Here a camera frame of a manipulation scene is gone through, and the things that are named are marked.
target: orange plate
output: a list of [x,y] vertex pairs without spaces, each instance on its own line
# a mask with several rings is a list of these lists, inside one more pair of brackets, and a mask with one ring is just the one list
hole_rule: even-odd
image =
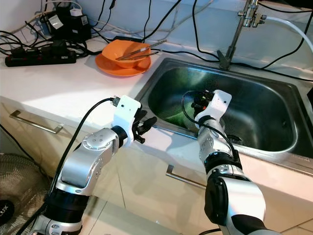
[[151,64],[151,59],[149,56],[146,59],[140,61],[136,67],[130,69],[121,68],[108,58],[104,57],[102,54],[97,55],[95,61],[99,69],[115,76],[134,76],[141,74],[147,71]]

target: faucet handle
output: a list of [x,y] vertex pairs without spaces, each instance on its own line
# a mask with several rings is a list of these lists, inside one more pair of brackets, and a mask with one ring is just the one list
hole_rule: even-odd
[[223,55],[223,53],[220,50],[217,51],[217,56],[219,57],[220,68],[223,70],[228,70],[230,64],[229,60],[227,60],[227,58]]

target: sink basin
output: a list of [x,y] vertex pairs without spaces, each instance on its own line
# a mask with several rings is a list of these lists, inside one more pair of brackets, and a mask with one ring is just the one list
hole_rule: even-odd
[[[156,127],[196,139],[198,130],[184,116],[181,97],[216,89],[232,95],[221,124],[240,153],[313,173],[313,128],[292,84],[167,58],[136,99],[158,117]],[[192,101],[186,96],[191,117]]]

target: cabinet handle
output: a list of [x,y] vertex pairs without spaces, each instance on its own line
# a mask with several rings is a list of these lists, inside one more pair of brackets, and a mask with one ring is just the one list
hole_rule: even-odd
[[174,173],[173,173],[173,170],[174,170],[174,166],[168,165],[167,171],[166,171],[166,174],[165,174],[165,175],[166,175],[166,176],[169,176],[169,177],[172,177],[172,178],[174,178],[174,179],[183,181],[183,182],[185,182],[185,183],[187,183],[187,184],[193,185],[193,186],[198,187],[198,188],[202,188],[202,189],[205,189],[205,188],[206,188],[206,186],[203,185],[203,184],[200,184],[200,183],[198,183],[198,182],[196,182],[196,181],[189,180],[189,179],[187,179],[187,178],[184,178],[184,177],[182,177],[182,176],[179,176],[179,175],[174,174]]
[[37,124],[35,122],[32,122],[32,121],[26,120],[24,118],[21,118],[21,117],[18,116],[19,114],[21,114],[21,112],[16,110],[16,111],[14,111],[13,113],[10,114],[10,118],[13,118],[13,119],[15,119],[17,121],[24,122],[24,123],[26,123],[28,125],[31,125],[31,126],[38,127],[38,128],[40,128],[42,130],[48,131],[48,132],[53,133],[53,134],[58,134],[63,129],[63,126],[60,126],[60,125],[57,126],[54,129],[50,129],[48,127],[42,126],[40,124]]

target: fan grille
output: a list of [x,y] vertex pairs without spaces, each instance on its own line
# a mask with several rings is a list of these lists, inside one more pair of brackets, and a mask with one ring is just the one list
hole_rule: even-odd
[[0,154],[0,165],[0,200],[11,201],[15,208],[12,218],[0,226],[0,235],[15,235],[44,202],[49,179],[23,156]]

